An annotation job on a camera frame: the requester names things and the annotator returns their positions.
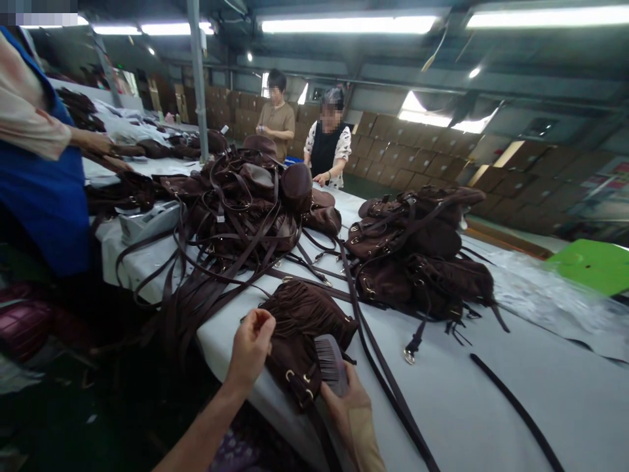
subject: metal buckle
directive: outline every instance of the metal buckle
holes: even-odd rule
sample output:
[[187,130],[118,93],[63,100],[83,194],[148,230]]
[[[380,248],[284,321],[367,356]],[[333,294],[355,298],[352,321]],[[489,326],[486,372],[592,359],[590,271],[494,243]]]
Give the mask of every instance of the metal buckle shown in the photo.
[[410,365],[415,365],[415,356],[413,355],[411,351],[408,351],[407,349],[405,349],[404,358],[406,359],[406,362],[408,362]]

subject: ceiling light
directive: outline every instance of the ceiling light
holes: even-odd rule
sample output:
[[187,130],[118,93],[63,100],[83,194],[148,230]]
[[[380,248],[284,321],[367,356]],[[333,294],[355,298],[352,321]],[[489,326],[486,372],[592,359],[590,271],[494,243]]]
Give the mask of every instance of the ceiling light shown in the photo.
[[[205,34],[212,35],[214,30],[208,22],[199,23]],[[149,36],[190,36],[190,23],[165,23],[142,25],[142,33]]]
[[391,33],[424,34],[435,16],[380,18],[321,18],[312,20],[269,20],[262,22],[265,33]]
[[94,33],[102,35],[141,35],[135,26],[94,26]]
[[468,28],[574,28],[629,24],[629,5],[474,13]]

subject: brush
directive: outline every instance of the brush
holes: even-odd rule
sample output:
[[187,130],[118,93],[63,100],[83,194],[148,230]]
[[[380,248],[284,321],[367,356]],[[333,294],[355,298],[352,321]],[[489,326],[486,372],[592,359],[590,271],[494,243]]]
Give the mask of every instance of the brush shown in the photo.
[[323,334],[314,339],[316,354],[319,358],[321,378],[337,397],[342,397],[349,388],[345,363],[341,355],[341,348],[331,334]]

